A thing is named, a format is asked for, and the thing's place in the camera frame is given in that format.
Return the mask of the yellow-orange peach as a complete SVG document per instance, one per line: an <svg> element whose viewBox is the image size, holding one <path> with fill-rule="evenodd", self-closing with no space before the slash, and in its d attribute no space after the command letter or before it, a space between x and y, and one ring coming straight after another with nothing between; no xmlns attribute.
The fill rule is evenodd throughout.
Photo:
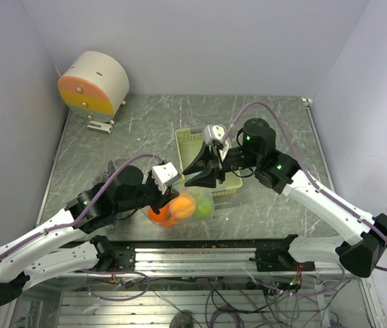
<svg viewBox="0 0 387 328"><path fill-rule="evenodd" d="M179 196L170 202L170 214L177 219L187 219L196 210L196 202L190 197Z"/></svg>

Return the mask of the orange fruit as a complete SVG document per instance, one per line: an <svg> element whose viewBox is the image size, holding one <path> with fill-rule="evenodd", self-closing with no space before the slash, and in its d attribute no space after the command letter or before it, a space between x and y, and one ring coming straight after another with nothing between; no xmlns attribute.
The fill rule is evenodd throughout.
<svg viewBox="0 0 387 328"><path fill-rule="evenodd" d="M179 223L179 219L170 214L170 205L167 204L159 209L157 214L152 208L148 209L148 218L162 228L173 228Z"/></svg>

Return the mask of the blue-zipper clear bag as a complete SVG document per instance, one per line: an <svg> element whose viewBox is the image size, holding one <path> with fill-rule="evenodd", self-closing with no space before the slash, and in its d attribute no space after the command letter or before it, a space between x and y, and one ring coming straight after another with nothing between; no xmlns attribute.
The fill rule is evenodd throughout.
<svg viewBox="0 0 387 328"><path fill-rule="evenodd" d="M211 190L185 186L186 182L197 175L188 175L174 185L173 190L178 191L179 196L161 208L159 214L156 214L149 206L141 209L142 214L153 224L166 229L184 223L212 219L215 214L215 204Z"/></svg>

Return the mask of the yellow-green perforated plastic basket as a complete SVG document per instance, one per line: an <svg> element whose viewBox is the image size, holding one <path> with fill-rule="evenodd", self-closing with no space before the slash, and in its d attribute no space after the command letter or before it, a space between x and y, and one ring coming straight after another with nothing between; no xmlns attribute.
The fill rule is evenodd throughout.
<svg viewBox="0 0 387 328"><path fill-rule="evenodd" d="M199 153L202 142L203 128L180 128L175 132L176 146L180 161L180 168L183 171ZM214 189L208 189L213 197L230 195L236 193L243 186L242 178L233 173L227 173L225 181Z"/></svg>

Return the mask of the green apple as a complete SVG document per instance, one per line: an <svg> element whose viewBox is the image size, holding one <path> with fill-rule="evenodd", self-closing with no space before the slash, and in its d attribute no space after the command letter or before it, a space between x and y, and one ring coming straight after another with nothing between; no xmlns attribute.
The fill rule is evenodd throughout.
<svg viewBox="0 0 387 328"><path fill-rule="evenodd" d="M194 199L196 201L196 210L193 218L198 220L211 219L214 215L213 199L204 194L194 195Z"/></svg>

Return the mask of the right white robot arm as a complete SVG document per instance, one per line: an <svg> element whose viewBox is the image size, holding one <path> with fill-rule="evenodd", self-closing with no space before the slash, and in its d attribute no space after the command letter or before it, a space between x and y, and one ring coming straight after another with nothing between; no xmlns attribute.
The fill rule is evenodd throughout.
<svg viewBox="0 0 387 328"><path fill-rule="evenodd" d="M252 169L264 187L304 205L338 233L337 237L293 238L276 254L281 269L326 262L358 277L372 274L387 249L387 215L360 210L317 182L293 157L277 150L276 132L265 120L246 121L238 132L242 140L234 148L224 140L224 133L219 125L204 128L201 149L183 169L190 177L186 186L214 189L227 173Z"/></svg>

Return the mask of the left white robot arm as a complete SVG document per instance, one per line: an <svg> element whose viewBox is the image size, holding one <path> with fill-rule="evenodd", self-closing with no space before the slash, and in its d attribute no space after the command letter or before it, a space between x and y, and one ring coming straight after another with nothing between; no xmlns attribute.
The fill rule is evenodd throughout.
<svg viewBox="0 0 387 328"><path fill-rule="evenodd" d="M132 165L117 169L69 201L53 217L0 247L0 307L35 285L74 271L119 267L108 238L94 232L125 212L150 208L159 212L178 196L172 185L180 174L162 163L143 174Z"/></svg>

